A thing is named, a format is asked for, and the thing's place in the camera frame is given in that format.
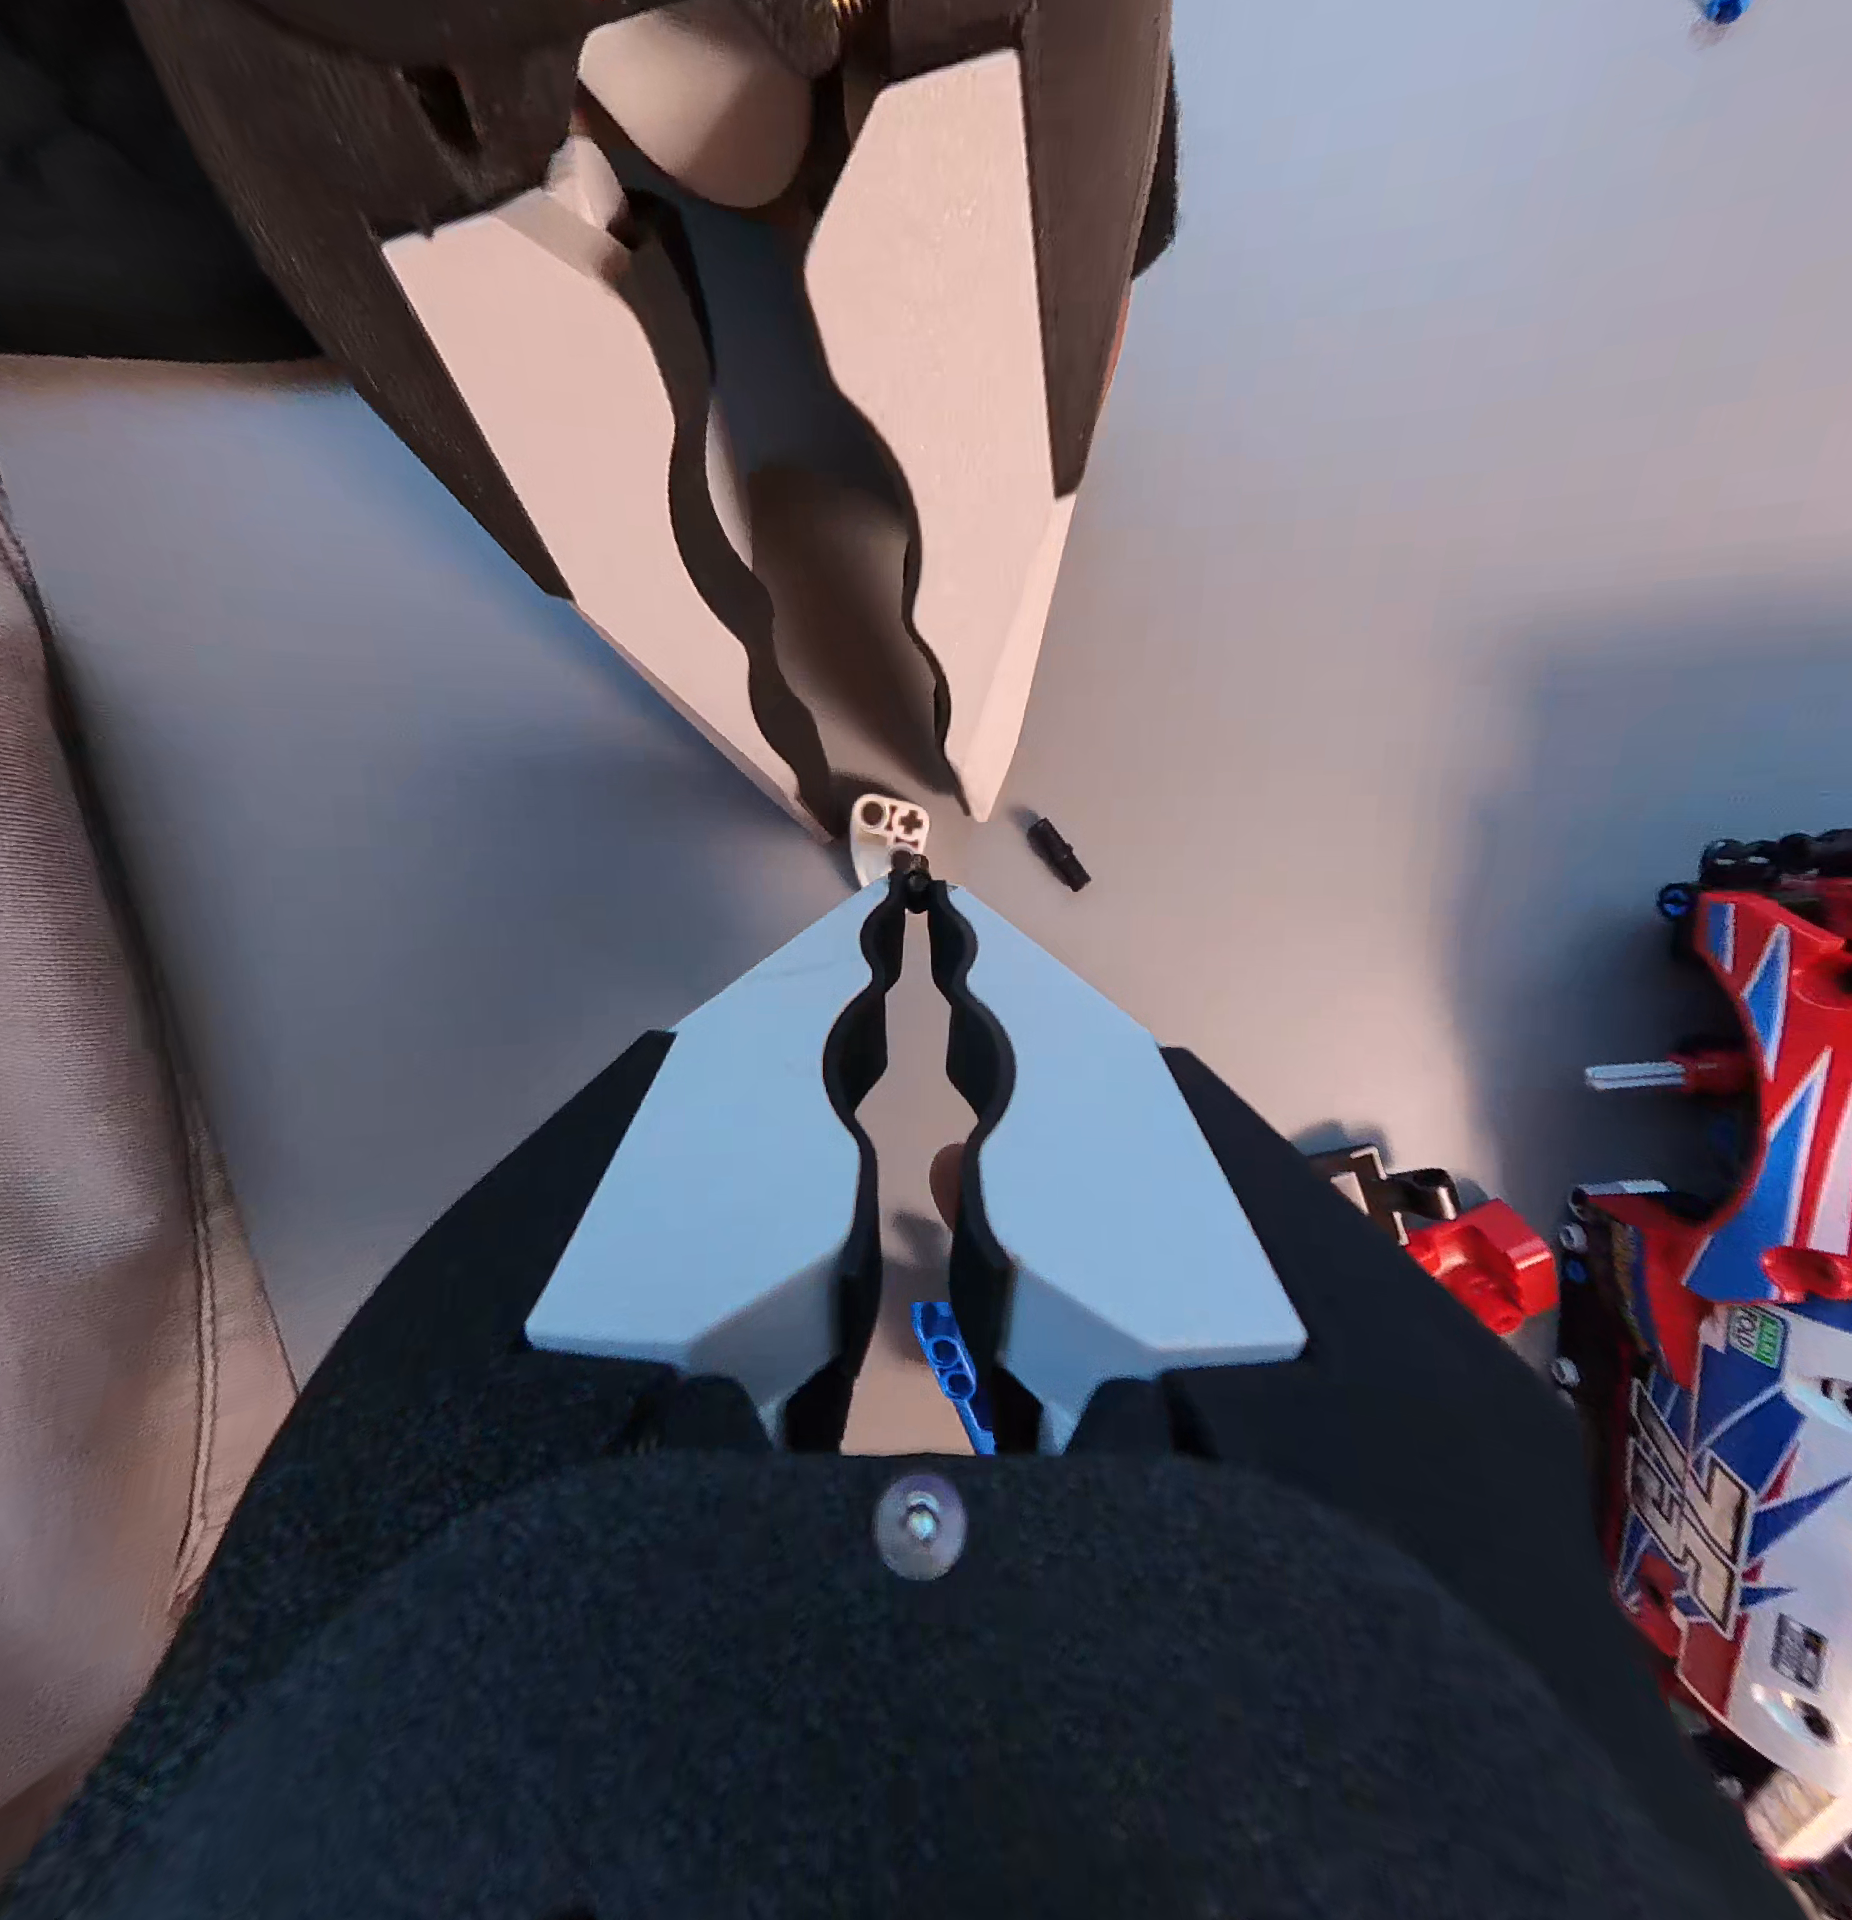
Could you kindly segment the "white lego liftarm piece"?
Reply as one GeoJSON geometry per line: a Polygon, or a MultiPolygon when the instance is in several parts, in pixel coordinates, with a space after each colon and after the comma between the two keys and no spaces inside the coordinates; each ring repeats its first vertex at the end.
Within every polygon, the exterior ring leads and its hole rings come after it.
{"type": "Polygon", "coordinates": [[[930,852],[930,810],[885,794],[861,794],[846,810],[851,874],[861,887],[910,874],[930,852]]]}

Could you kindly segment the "lego race car model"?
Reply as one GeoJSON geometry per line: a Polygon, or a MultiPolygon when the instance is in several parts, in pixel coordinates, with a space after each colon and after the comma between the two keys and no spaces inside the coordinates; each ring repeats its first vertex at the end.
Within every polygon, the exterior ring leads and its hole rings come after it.
{"type": "Polygon", "coordinates": [[[1767,1859],[1852,1918],[1852,829],[1716,840],[1659,913],[1729,1024],[1585,1086],[1706,1103],[1731,1179],[1570,1192],[1553,1373],[1661,1695],[1767,1859]]]}

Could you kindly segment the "black lego panel assembly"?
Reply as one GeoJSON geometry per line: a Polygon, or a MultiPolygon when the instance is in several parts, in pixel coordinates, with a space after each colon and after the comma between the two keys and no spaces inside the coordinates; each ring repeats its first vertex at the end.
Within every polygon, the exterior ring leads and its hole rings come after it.
{"type": "MultiPolygon", "coordinates": [[[[1434,1272],[1434,1227],[1460,1222],[1467,1207],[1460,1185],[1443,1169],[1388,1169],[1373,1141],[1319,1152],[1306,1159],[1362,1213],[1397,1234],[1415,1260],[1434,1272]]],[[[957,1412],[973,1453],[995,1453],[995,1429],[987,1388],[961,1336],[953,1305],[918,1302],[910,1307],[914,1341],[930,1363],[939,1392],[957,1412]]]]}

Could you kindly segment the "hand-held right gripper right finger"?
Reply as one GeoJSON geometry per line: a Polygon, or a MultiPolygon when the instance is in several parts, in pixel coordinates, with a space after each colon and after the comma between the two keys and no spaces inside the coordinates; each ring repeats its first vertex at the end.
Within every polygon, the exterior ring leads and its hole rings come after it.
{"type": "Polygon", "coordinates": [[[1154,1035],[950,881],[922,886],[950,1081],[973,1110],[950,1302],[990,1391],[1079,1429],[1110,1380],[1306,1345],[1154,1035]]]}

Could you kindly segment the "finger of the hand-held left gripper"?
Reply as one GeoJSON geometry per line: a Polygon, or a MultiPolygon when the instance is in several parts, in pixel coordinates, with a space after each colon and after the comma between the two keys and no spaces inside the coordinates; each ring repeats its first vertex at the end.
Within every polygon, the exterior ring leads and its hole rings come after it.
{"type": "Polygon", "coordinates": [[[566,601],[799,829],[835,839],[820,723],[715,503],[715,373],[662,241],[625,245],[541,186],[380,250],[566,601]]]}
{"type": "Polygon", "coordinates": [[[987,822],[1015,757],[1076,499],[1056,492],[1019,51],[888,81],[806,250],[825,366],[914,506],[910,636],[987,822]]]}

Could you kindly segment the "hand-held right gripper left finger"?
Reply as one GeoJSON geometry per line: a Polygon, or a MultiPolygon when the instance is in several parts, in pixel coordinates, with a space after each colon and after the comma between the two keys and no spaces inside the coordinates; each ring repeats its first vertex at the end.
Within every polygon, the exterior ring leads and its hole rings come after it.
{"type": "Polygon", "coordinates": [[[835,1429],[880,1315],[880,1165],[904,881],[861,887],[665,1035],[526,1315],[545,1355],[736,1380],[771,1429],[835,1429]]]}

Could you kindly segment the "red lego piece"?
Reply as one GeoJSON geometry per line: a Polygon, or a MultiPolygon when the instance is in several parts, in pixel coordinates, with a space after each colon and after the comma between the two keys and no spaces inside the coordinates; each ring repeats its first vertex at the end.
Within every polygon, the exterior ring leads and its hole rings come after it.
{"type": "Polygon", "coordinates": [[[1506,1198],[1409,1227],[1405,1251],[1488,1333],[1510,1338],[1560,1305],[1556,1252],[1506,1198]]]}

